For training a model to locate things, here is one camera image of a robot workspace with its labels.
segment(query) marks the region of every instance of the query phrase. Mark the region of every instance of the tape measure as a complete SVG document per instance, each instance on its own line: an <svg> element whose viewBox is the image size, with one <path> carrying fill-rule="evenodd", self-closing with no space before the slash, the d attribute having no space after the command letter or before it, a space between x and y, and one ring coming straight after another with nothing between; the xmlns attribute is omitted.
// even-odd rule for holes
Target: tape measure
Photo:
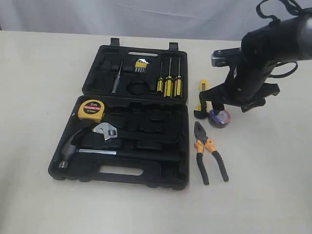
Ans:
<svg viewBox="0 0 312 234"><path fill-rule="evenodd" d="M99 100L87 100L79 107L78 118L91 119L100 123L104 117L104 103Z"/></svg>

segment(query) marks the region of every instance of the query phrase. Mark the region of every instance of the white wall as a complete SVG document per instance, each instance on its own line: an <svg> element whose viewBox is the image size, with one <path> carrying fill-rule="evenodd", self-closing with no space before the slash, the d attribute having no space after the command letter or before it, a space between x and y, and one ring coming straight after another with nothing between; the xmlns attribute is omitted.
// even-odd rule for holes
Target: white wall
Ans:
<svg viewBox="0 0 312 234"><path fill-rule="evenodd" d="M240 40L269 22L260 0L0 0L3 30L185 39ZM298 0L303 7L311 0ZM277 0L268 14L290 18Z"/></svg>

